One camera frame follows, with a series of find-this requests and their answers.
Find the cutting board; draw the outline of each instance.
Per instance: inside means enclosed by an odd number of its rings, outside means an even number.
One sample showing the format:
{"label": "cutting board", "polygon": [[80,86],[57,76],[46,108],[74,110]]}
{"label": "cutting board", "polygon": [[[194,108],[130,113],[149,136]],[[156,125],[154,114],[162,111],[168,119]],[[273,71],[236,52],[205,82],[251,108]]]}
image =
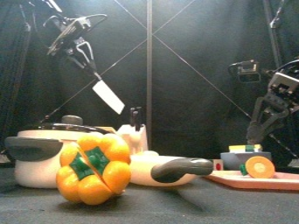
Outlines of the cutting board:
{"label": "cutting board", "polygon": [[213,171],[204,178],[240,189],[299,191],[299,175],[292,173],[276,172],[272,178],[251,178],[240,171]]}

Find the metal pole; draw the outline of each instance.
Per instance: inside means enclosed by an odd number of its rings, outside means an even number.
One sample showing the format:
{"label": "metal pole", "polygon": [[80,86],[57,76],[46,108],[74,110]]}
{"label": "metal pole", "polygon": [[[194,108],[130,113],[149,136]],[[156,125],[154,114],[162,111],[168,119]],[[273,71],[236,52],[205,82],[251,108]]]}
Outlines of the metal pole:
{"label": "metal pole", "polygon": [[146,0],[146,105],[145,105],[145,131],[148,149],[152,147],[152,0]]}
{"label": "metal pole", "polygon": [[279,44],[276,40],[276,30],[271,27],[271,21],[272,21],[272,12],[271,12],[271,5],[268,0],[263,0],[264,5],[264,11],[265,11],[265,22],[267,22],[267,28],[268,28],[268,34],[269,34],[269,40],[271,40],[271,46],[275,56],[275,67],[281,66],[281,56],[279,51]]}

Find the pot handle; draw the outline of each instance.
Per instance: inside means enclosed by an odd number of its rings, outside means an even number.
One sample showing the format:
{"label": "pot handle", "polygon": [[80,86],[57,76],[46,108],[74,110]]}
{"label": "pot handle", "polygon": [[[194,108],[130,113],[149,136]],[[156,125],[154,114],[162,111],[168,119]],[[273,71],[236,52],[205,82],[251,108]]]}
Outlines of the pot handle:
{"label": "pot handle", "polygon": [[164,164],[157,164],[150,170],[152,179],[160,183],[177,181],[184,174],[206,176],[212,173],[212,162],[204,158],[177,158]]}
{"label": "pot handle", "polygon": [[57,139],[9,136],[4,146],[16,160],[36,162],[56,156],[62,143]]}

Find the toy food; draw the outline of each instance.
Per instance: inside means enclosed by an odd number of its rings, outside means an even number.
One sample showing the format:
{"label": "toy food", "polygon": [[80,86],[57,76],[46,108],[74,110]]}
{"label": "toy food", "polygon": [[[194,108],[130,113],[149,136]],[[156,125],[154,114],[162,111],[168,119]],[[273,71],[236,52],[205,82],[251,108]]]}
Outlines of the toy food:
{"label": "toy food", "polygon": [[60,153],[56,183],[72,202],[98,205],[121,194],[130,179],[129,149],[116,134],[88,133]]}
{"label": "toy food", "polygon": [[265,157],[252,157],[245,162],[247,174],[255,179],[271,179],[275,176],[275,166]]}

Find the toy pepper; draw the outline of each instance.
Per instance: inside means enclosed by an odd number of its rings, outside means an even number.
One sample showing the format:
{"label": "toy pepper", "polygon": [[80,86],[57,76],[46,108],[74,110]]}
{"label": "toy pepper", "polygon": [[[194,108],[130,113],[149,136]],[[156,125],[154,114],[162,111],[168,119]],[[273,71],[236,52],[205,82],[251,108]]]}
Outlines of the toy pepper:
{"label": "toy pepper", "polygon": [[121,194],[130,179],[129,149],[116,134],[89,133],[60,153],[56,183],[61,196],[98,205]]}

